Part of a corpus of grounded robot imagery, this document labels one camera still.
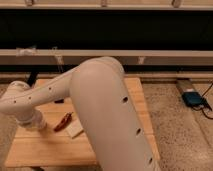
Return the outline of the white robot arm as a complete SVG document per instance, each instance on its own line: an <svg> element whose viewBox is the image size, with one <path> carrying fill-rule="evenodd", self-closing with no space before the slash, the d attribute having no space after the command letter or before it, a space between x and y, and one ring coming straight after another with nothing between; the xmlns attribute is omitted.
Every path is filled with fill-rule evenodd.
<svg viewBox="0 0 213 171"><path fill-rule="evenodd" d="M84 61L31 88L14 81L0 98L0 113L31 125L38 106L69 97L103 171L161 171L113 57Z"/></svg>

